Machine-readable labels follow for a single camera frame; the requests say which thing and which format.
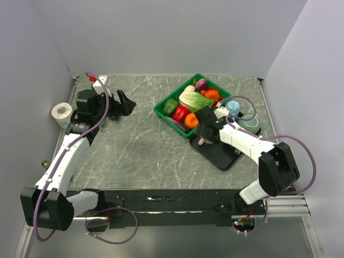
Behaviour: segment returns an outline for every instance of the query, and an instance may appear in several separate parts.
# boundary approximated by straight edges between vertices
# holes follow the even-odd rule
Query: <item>red bell pepper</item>
[[[174,112],[173,119],[182,123],[185,121],[187,115],[190,114],[190,110],[188,110],[185,106],[179,105]]]

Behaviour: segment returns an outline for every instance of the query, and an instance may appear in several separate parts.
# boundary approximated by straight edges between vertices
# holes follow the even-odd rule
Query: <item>gray wall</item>
[[[20,192],[52,157],[59,128],[50,111],[68,100],[72,77],[30,1],[2,1],[0,35],[0,257],[13,257],[24,226]]]
[[[306,200],[325,257],[336,258],[344,257],[343,24],[342,0],[309,0],[263,81],[277,132],[303,139],[315,156],[318,176]],[[311,165],[292,146],[304,186]]]
[[[264,78],[306,0],[31,0],[73,75]]]

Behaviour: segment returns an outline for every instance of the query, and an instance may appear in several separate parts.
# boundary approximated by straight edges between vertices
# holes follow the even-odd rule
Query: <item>green basket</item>
[[[173,124],[170,120],[167,119],[167,117],[163,114],[163,107],[165,105],[165,102],[172,98],[176,101],[179,102],[178,98],[179,95],[184,91],[184,89],[191,85],[194,78],[196,78],[197,80],[200,79],[206,79],[208,81],[208,87],[209,88],[214,88],[214,89],[218,89],[220,91],[220,96],[222,98],[228,98],[231,96],[231,94],[229,94],[227,91],[225,91],[223,88],[217,86],[215,83],[213,83],[212,81],[210,81],[209,79],[207,79],[206,77],[204,77],[202,74],[195,74],[193,77],[191,77],[190,79],[188,79],[183,85],[181,85],[178,89],[176,89],[175,91],[173,91],[169,96],[167,96],[164,100],[162,100],[159,104],[157,104],[153,110],[154,112],[157,114],[158,117],[160,117],[165,123],[167,123],[169,126],[171,126],[174,130],[176,130],[182,137],[188,139],[190,136],[192,136],[192,134],[194,133],[195,129],[192,129],[189,133],[184,133],[183,130],[181,130],[178,126],[176,126],[175,124]]]

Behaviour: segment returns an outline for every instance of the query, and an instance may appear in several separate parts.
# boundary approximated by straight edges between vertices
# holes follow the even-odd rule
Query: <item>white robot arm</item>
[[[299,179],[298,168],[286,143],[262,141],[244,132],[236,122],[228,124],[225,120],[227,114],[224,108],[215,111],[215,114],[209,107],[200,109],[195,112],[200,123],[195,133],[214,144],[223,142],[233,146],[258,165],[259,179],[241,189],[237,196],[237,208],[242,209],[259,199],[277,196]]]
[[[118,120],[119,116],[129,116],[136,103],[129,100],[121,90],[117,91],[120,102],[114,99],[113,94],[109,97],[109,110],[107,117],[111,120]],[[39,204],[37,225],[38,227],[50,228],[53,230],[65,231],[73,218],[89,210],[102,210],[105,205],[105,195],[98,189],[84,189],[77,195],[66,198],[68,184],[84,153],[89,149],[99,127],[80,138],[69,147],[76,138],[87,132],[98,124],[105,112],[105,94],[97,92],[96,89],[80,91],[77,95],[77,109],[71,116],[71,121],[66,129],[63,143],[54,158],[50,168],[43,177],[35,184],[34,188],[24,188],[20,200],[24,210],[26,223],[33,225],[33,217],[36,204]],[[67,151],[63,159],[62,152]],[[59,162],[55,174],[50,174]],[[46,183],[49,185],[44,191],[44,201],[39,202],[38,197],[44,190]]]

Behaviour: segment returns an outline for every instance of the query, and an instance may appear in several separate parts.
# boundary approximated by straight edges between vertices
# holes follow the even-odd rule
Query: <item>table surface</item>
[[[106,120],[85,153],[69,184],[70,189],[240,189],[257,179],[257,165],[241,155],[228,171],[217,169],[164,121],[153,107],[191,75],[116,75],[111,92],[121,89],[137,106],[128,117]],[[257,78],[206,76],[231,95],[250,97],[256,105],[262,135],[274,130]],[[72,107],[79,91],[90,89],[85,76],[76,80]],[[243,113],[253,109],[238,99]]]

